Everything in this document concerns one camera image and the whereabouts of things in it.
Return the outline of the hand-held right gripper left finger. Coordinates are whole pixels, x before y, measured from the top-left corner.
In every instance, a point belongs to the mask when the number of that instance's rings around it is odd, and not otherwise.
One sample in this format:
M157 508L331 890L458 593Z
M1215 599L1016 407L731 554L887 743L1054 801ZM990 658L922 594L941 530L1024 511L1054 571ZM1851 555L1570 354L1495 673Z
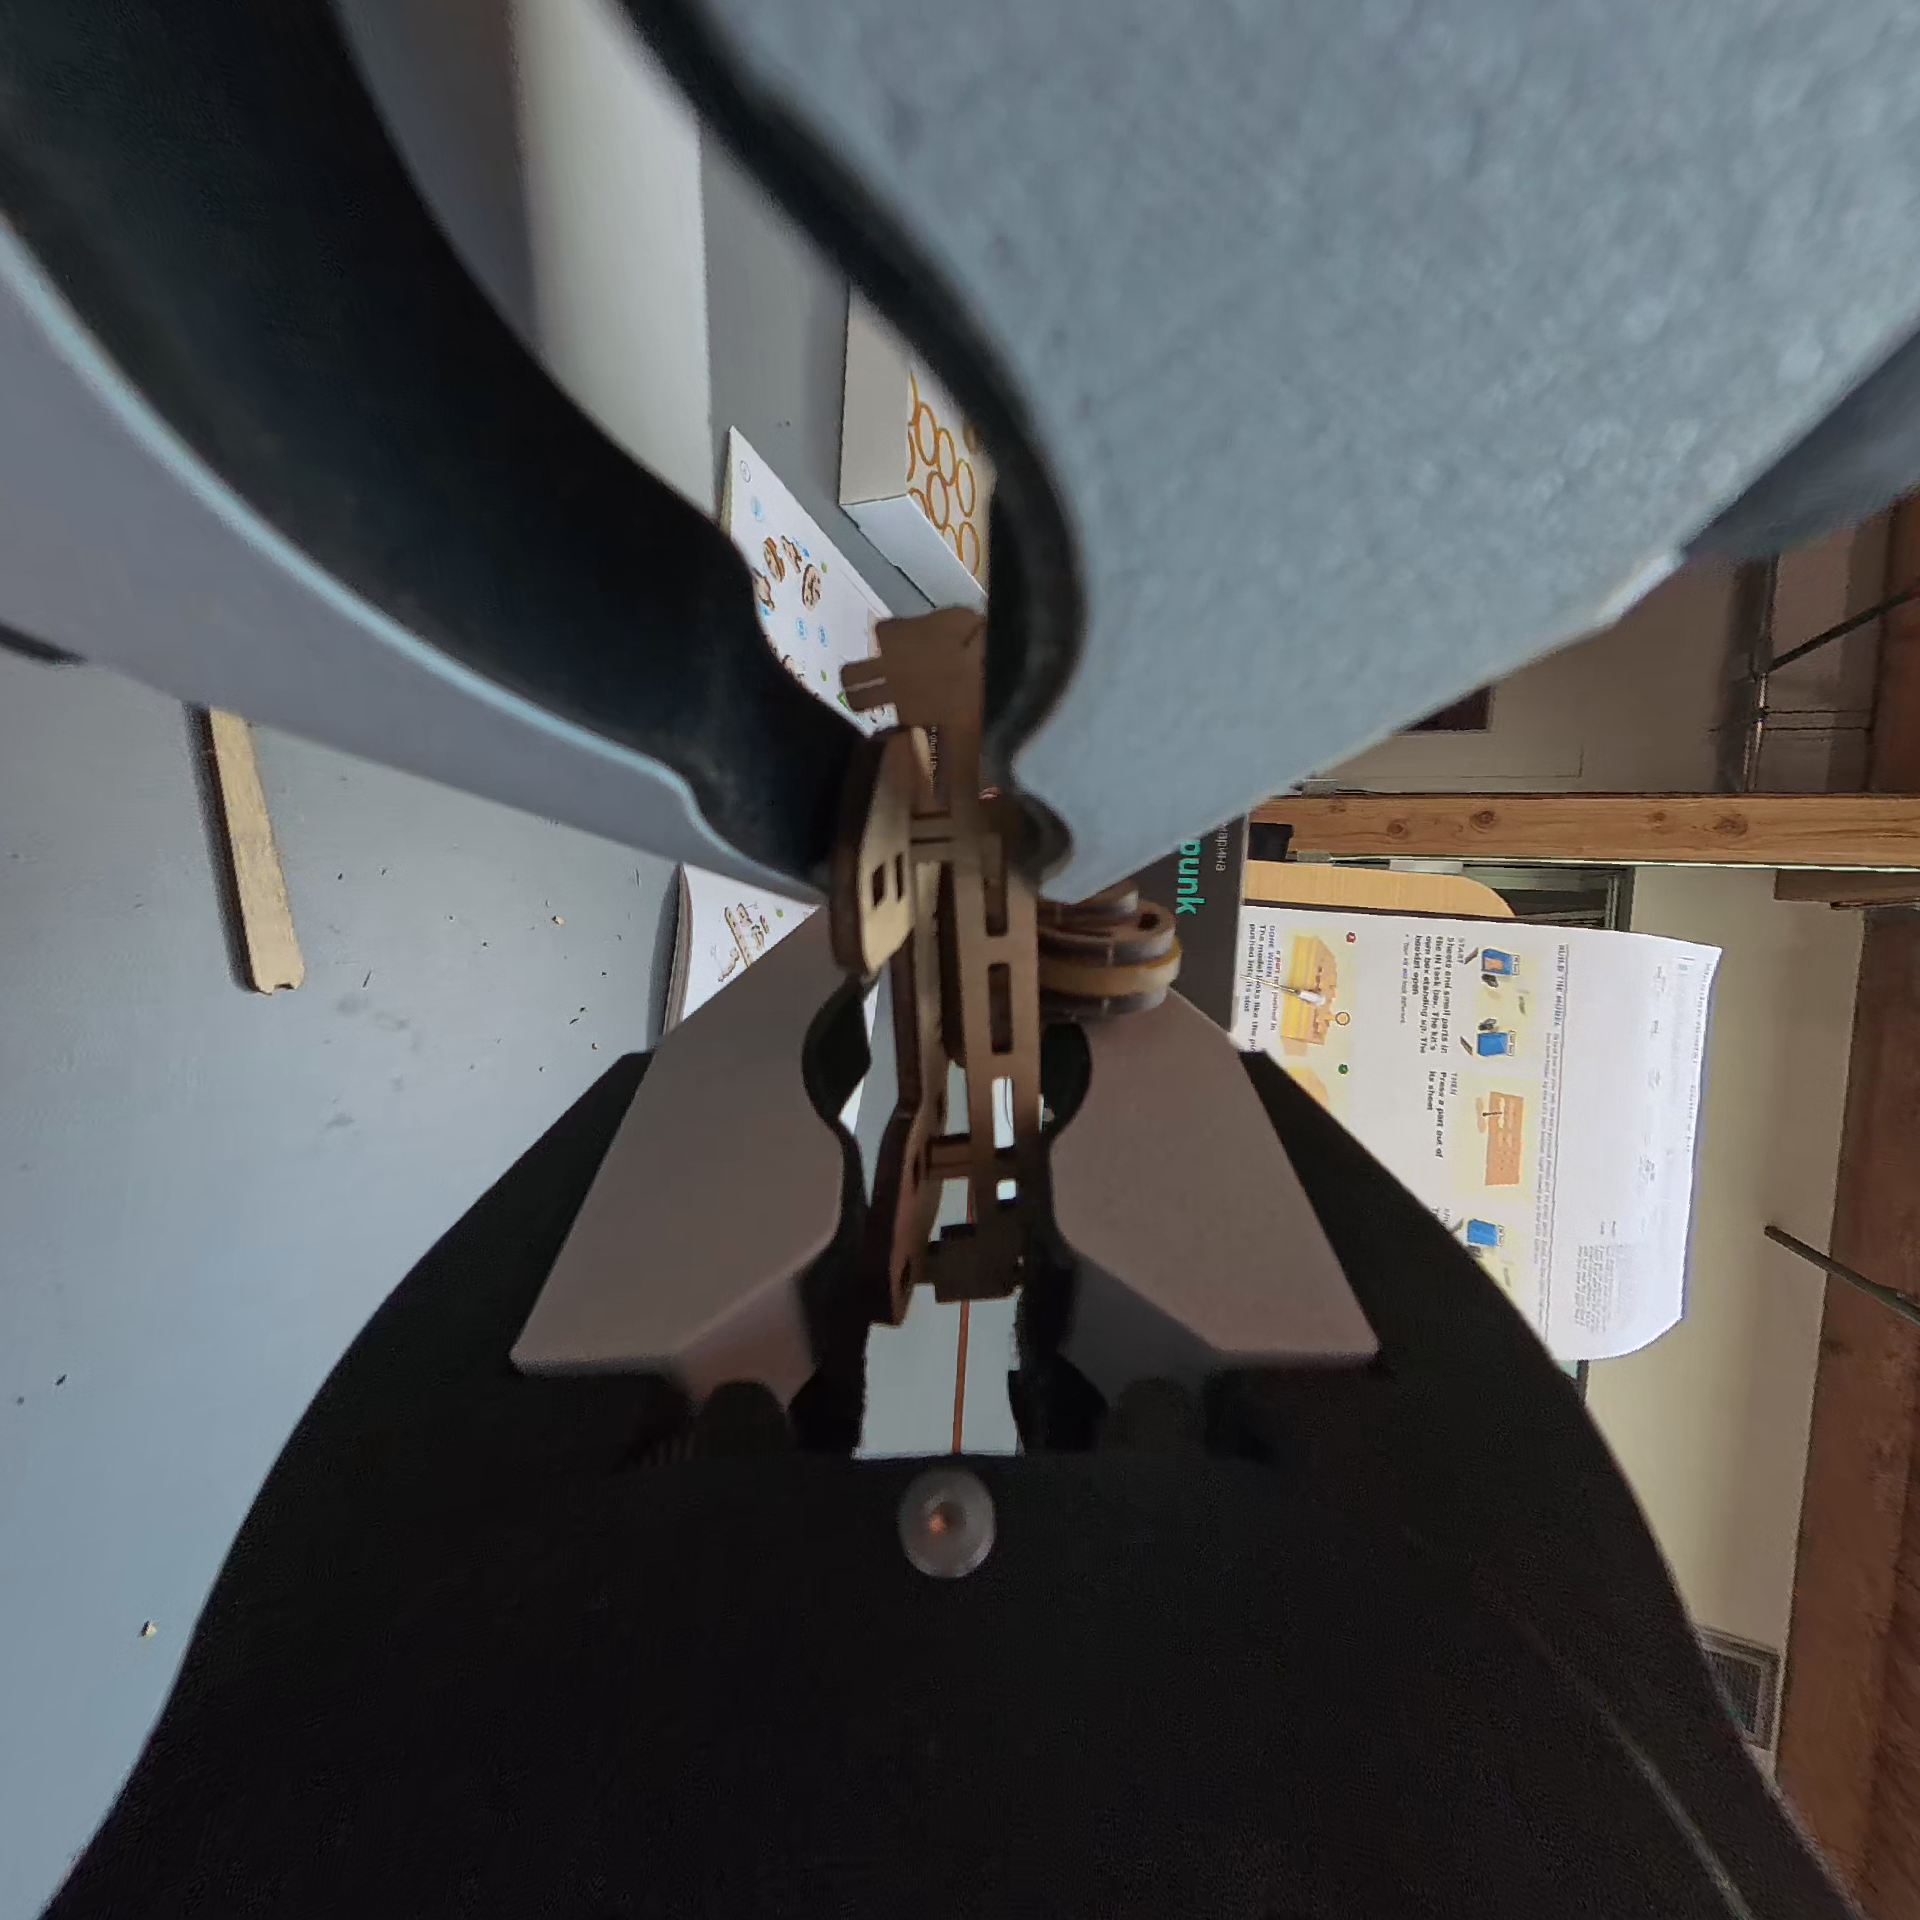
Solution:
M877 1309L844 1108L871 1065L830 952L772 952L660 1039L511 1346L524 1376L763 1388L848 1455Z

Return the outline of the wooden model part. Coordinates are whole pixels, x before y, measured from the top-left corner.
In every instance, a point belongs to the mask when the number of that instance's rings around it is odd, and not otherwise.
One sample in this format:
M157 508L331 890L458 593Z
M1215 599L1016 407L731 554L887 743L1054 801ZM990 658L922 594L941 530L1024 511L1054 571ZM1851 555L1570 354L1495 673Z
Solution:
M1048 1217L1042 1019L1159 1008L1180 973L1171 915L1132 883L1042 900L1021 873L1024 811L982 769L988 619L883 619L842 669L863 735L844 784L828 905L834 962L885 977L896 1105L871 1178L872 1308L1013 1297Z

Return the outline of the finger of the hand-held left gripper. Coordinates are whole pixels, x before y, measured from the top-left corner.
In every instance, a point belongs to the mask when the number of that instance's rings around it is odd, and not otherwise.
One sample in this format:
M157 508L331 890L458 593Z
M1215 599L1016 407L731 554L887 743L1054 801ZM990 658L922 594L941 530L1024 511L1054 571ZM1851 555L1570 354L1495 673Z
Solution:
M1916 5L631 5L996 469L1090 895L1916 487Z
M795 897L858 731L541 369L336 5L5 5L5 632Z

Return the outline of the flat wooden stick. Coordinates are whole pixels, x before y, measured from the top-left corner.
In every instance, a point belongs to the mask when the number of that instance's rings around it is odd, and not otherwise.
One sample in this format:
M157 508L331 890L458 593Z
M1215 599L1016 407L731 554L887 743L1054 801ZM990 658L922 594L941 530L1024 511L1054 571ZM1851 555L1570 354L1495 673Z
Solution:
M197 708L197 722L212 860L237 973L261 997L296 992L303 953L251 722L227 708Z

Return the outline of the black model kit box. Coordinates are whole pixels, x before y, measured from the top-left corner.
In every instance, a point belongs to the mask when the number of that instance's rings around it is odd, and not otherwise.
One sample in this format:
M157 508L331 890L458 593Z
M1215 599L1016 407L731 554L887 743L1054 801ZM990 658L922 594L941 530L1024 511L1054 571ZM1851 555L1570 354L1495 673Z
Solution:
M1236 1010L1238 921L1247 821L1227 821L1180 844L1135 875L1142 898L1164 905L1181 948L1175 989L1223 1031Z

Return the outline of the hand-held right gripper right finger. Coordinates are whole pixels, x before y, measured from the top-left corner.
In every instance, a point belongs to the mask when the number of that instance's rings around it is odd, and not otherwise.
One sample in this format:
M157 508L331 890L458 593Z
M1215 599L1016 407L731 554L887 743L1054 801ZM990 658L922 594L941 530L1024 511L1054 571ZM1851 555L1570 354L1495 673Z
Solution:
M1379 1337L1232 1041L1181 995L1054 1023L1016 1308L1024 1452L1146 1400L1202 1432L1232 1376L1362 1369Z

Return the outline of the printed instruction sheet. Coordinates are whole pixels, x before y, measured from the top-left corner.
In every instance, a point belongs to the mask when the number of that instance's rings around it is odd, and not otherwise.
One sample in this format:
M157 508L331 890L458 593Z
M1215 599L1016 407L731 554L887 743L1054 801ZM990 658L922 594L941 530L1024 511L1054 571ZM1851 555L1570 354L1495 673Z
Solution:
M1270 1056L1563 1365L1686 1313L1720 952L1608 928L1238 913L1232 1039Z

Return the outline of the knotty wooden beam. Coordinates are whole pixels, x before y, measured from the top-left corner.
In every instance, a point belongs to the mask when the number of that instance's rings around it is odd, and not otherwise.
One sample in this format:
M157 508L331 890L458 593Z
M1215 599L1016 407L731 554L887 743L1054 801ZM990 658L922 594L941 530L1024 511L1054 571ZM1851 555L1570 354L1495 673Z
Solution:
M1296 856L1916 873L1918 799L1888 794L1343 794L1252 809Z

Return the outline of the wooden document board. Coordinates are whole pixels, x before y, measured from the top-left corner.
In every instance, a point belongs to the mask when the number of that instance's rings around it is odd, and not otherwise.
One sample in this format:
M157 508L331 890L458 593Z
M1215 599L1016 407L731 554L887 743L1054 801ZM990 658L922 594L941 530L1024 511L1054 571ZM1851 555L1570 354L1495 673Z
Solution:
M1247 860L1247 905L1303 905L1394 916L1511 921L1515 909L1490 885L1463 873L1368 869L1340 863Z

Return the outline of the illustrated instruction booklet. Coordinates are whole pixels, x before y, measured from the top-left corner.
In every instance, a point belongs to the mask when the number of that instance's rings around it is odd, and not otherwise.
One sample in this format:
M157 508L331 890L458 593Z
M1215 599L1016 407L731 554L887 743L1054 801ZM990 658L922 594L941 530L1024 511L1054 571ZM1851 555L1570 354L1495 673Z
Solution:
M750 567L759 628L779 665L858 731L891 725L891 708L855 713L844 691L844 668L872 655L883 602L739 427L727 432L722 522ZM677 883L663 1028L695 1015L814 916L814 904L722 873L680 866Z

